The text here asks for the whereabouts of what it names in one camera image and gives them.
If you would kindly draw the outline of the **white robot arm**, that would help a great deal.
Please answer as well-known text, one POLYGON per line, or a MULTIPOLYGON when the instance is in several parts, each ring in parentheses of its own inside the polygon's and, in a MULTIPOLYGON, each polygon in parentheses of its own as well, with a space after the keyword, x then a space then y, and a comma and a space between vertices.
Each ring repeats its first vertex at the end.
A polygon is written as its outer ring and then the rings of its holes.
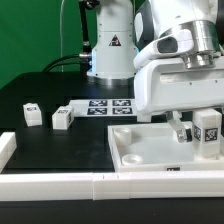
POLYGON ((98 42, 90 53, 91 81, 134 81, 140 121, 164 114, 179 141, 188 139, 179 114, 224 106, 224 55, 218 25, 223 0, 79 0, 97 14, 98 42))

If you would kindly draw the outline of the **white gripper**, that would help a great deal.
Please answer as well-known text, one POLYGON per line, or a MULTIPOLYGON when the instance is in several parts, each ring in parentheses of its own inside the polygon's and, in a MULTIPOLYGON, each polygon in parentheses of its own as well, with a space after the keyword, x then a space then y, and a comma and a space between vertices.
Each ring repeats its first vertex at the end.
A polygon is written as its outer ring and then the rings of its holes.
POLYGON ((186 69, 181 58, 154 60, 136 74, 134 94, 140 114, 167 111, 178 142, 191 142, 178 111, 224 106, 224 57, 215 59, 214 68, 199 69, 186 69))

